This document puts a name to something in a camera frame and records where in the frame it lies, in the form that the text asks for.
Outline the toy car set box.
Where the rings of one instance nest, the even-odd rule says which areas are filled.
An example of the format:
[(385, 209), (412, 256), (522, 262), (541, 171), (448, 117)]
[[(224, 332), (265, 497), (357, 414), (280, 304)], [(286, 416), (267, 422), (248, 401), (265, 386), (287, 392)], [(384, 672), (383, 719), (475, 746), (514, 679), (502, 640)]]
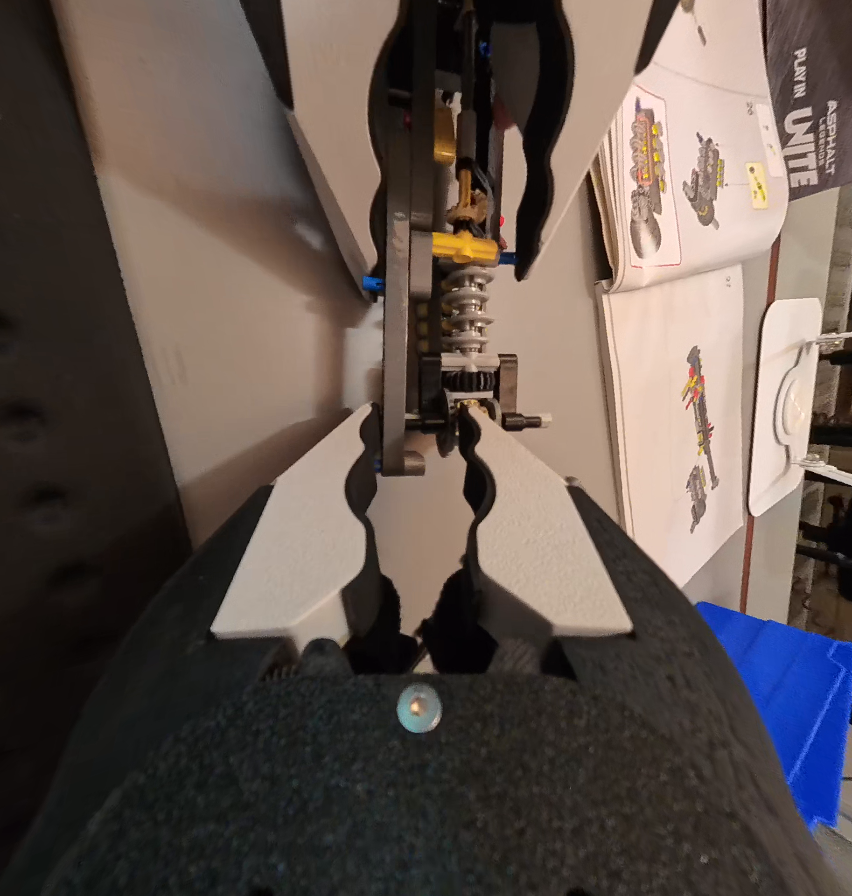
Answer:
[(767, 1), (766, 56), (789, 198), (852, 184), (852, 1)]

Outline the brick-built car chassis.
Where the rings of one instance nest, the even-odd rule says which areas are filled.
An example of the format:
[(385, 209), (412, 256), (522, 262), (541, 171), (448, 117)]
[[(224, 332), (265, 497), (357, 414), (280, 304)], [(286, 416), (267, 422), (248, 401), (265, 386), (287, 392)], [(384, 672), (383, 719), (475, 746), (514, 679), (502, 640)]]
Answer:
[(412, 433), (453, 453), (465, 407), (510, 433), (552, 422), (518, 410), (517, 356), (489, 348), (491, 284), (517, 260), (502, 236), (492, 25), (485, 2), (406, 2), (377, 65), (388, 101), (385, 248), (363, 286), (383, 301), (384, 476), (423, 475)]

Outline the white stand base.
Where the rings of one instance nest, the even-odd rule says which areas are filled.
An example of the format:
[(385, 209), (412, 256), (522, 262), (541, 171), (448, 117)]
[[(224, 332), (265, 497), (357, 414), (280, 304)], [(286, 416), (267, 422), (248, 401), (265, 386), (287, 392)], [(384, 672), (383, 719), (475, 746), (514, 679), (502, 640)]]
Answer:
[(823, 309), (778, 299), (764, 315), (756, 368), (747, 509), (760, 517), (798, 487), (808, 454)]

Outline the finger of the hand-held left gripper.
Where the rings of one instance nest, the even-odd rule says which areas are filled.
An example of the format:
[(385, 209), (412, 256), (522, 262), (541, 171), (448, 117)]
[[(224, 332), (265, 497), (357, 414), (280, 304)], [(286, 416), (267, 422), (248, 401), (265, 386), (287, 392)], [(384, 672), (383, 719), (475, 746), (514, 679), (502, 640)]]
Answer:
[(670, 2), (512, 2), (511, 116), (525, 164), (518, 281), (542, 257), (669, 23)]
[(408, 2), (280, 2), (293, 96), (287, 120), (342, 259), (366, 303), (408, 252), (409, 133), (389, 101)]

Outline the black perforated pad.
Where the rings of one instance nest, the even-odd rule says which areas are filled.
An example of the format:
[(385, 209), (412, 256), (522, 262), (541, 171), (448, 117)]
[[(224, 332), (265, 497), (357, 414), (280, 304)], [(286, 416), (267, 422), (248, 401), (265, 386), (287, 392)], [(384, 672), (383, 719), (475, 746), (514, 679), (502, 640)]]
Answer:
[(0, 876), (189, 536), (50, 2), (0, 2)]

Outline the building instruction booklet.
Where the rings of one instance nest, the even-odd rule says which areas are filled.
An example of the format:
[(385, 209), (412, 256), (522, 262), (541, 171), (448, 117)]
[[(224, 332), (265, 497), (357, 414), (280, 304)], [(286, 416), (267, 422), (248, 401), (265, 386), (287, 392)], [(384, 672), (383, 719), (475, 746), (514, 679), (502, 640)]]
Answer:
[(683, 586), (744, 521), (742, 264), (789, 201), (761, 2), (677, 2), (591, 169), (620, 514)]

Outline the blue plastic bin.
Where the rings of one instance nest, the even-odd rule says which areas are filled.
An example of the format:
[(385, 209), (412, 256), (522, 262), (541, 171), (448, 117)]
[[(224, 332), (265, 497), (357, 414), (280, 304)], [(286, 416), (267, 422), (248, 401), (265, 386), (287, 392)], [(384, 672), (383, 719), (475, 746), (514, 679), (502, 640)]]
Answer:
[(852, 642), (708, 602), (697, 610), (754, 700), (807, 826), (837, 828), (852, 714)]

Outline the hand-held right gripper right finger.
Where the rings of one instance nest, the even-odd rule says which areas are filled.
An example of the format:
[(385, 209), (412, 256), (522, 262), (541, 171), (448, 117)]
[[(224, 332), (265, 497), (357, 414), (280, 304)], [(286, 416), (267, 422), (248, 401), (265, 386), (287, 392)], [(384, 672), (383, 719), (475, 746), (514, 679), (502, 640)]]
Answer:
[(474, 518), (420, 640), (438, 674), (571, 674), (562, 642), (633, 633), (574, 489), (487, 412), (458, 414)]

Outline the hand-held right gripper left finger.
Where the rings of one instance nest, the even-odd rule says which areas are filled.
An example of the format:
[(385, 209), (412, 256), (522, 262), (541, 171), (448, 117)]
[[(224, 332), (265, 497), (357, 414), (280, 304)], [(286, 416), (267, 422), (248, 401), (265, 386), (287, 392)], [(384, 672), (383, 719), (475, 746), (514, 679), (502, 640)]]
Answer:
[(418, 654), (381, 571), (368, 511), (377, 491), (377, 405), (366, 403), (273, 482), (210, 631), (219, 640), (319, 639), (365, 673), (403, 673)]

